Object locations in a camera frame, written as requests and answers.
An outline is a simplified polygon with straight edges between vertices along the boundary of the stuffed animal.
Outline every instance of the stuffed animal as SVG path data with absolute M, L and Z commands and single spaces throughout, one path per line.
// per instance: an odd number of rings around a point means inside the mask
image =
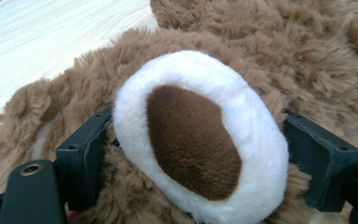
M 358 1 L 150 4 L 160 29 L 129 30 L 7 102 L 0 193 L 16 166 L 53 161 L 111 109 L 103 189 L 78 221 L 309 223 L 311 176 L 288 162 L 285 111 L 358 147 Z

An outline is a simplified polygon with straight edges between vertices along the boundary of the brown fur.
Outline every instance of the brown fur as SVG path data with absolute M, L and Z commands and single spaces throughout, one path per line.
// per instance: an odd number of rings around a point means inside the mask
M 161 27 L 177 30 L 129 30 L 54 80 L 13 95 L 0 114 L 0 192 L 9 172 L 30 160 L 30 145 L 44 125 L 51 122 L 52 129 L 43 157 L 53 160 L 54 149 L 87 118 L 111 108 L 129 76 L 181 49 L 205 52 L 241 74 L 278 124 L 289 109 L 358 146 L 358 1 L 152 0 L 151 6 Z M 107 149 L 105 163 L 100 200 L 85 222 L 190 222 L 116 149 Z M 294 165 L 288 172 L 284 202 L 266 223 L 309 220 L 302 198 L 309 177 Z
M 174 86 L 147 99 L 150 142 L 161 169 L 209 200 L 224 200 L 238 185 L 241 158 L 222 122 L 219 105 Z

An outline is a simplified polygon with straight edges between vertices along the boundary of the brown oval patch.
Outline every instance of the brown oval patch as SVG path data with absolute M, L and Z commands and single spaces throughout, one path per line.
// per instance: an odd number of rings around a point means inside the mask
M 187 189 L 223 200 L 237 187 L 241 158 L 222 122 L 220 107 L 174 86 L 147 99 L 149 137 L 162 170 Z

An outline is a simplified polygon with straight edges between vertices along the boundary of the white plush oval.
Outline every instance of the white plush oval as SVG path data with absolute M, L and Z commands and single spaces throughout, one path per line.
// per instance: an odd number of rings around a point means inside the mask
M 207 200 L 179 185 L 159 167 L 148 138 L 146 100 L 162 85 L 192 90 L 222 108 L 223 124 L 243 161 L 239 184 L 228 199 Z M 218 60 L 191 50 L 151 60 L 119 90 L 113 113 L 117 139 L 126 157 L 197 221 L 256 223 L 282 202 L 287 143 L 260 97 Z

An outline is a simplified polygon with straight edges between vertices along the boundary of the wood grain surface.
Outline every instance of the wood grain surface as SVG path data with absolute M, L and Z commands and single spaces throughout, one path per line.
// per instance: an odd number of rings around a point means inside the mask
M 148 0 L 0 1 L 0 111 L 20 87 L 142 26 L 157 27 Z

